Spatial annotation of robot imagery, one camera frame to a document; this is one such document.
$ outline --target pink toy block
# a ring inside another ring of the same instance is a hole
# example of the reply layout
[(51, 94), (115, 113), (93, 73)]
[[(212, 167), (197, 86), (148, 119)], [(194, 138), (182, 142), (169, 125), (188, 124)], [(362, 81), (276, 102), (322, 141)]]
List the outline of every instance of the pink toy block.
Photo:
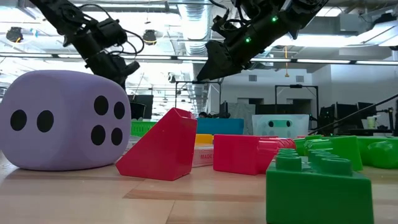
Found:
[(274, 156), (282, 148), (295, 148), (294, 142), (269, 136), (216, 134), (213, 168), (237, 174), (265, 174)]
[(172, 108), (117, 163), (121, 175), (175, 180), (191, 172), (197, 121)]

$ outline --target black robotic arm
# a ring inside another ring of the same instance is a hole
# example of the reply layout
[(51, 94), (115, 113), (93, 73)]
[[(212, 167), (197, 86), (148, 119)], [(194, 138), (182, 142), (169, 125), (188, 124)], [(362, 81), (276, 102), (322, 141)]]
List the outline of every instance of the black robotic arm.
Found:
[(139, 68), (138, 62), (126, 65), (122, 57), (105, 51), (110, 46), (120, 46), (127, 42), (126, 31), (118, 20), (109, 17), (98, 22), (67, 0), (30, 2), (39, 8), (60, 35), (64, 35), (64, 47), (70, 44), (75, 46), (85, 60), (86, 68), (126, 89), (127, 76)]
[[(210, 40), (206, 44), (208, 60), (197, 76), (199, 81), (227, 77), (250, 67), (250, 59), (260, 54), (275, 40), (289, 33), (296, 39), (328, 0), (231, 0), (238, 8), (240, 20), (216, 16), (213, 31), (224, 42)], [(216, 6), (226, 7), (213, 2)], [(244, 10), (250, 20), (242, 17)], [(233, 23), (239, 22), (237, 28)]]

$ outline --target green block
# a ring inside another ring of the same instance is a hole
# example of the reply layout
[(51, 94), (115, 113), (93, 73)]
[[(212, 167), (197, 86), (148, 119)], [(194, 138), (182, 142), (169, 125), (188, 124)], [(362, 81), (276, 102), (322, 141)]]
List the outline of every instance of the green block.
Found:
[(151, 121), (131, 121), (131, 135), (143, 137), (155, 124)]
[(353, 163), (354, 170), (363, 170), (358, 138), (356, 136), (340, 136), (330, 138), (330, 141), (333, 143), (333, 154), (349, 159)]
[(324, 150), (299, 157), (280, 150), (266, 174), (271, 224), (373, 224), (371, 181), (351, 162)]
[(361, 154), (359, 152), (358, 139), (356, 136), (325, 137), (309, 140), (304, 143), (304, 156), (308, 156), (310, 149), (333, 149), (331, 153), (353, 163), (355, 171), (363, 170)]
[(304, 144), (307, 140), (305, 140), (304, 138), (302, 139), (294, 139), (294, 143), (296, 144), (296, 151), (300, 156), (304, 156)]
[(381, 141), (368, 146), (371, 165), (382, 169), (398, 168), (398, 142)]
[[(384, 141), (391, 145), (389, 147), (380, 147), (380, 144), (374, 144)], [(391, 169), (392, 167), (398, 168), (394, 165), (394, 163), (396, 163), (394, 161), (398, 160), (397, 156), (395, 156), (397, 154), (396, 151), (398, 150), (398, 138), (358, 136), (358, 147), (361, 153), (363, 165), (383, 169)]]

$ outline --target wooden table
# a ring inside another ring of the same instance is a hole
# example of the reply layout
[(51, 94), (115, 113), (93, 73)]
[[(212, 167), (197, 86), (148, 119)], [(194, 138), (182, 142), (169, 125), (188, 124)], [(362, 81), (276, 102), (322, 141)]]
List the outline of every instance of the wooden table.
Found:
[[(0, 166), (1, 224), (266, 223), (264, 175), (215, 172), (211, 166), (173, 182), (123, 177), (115, 166), (33, 172), (16, 168), (1, 153)], [(363, 173), (373, 181), (376, 223), (398, 223), (398, 170)]]

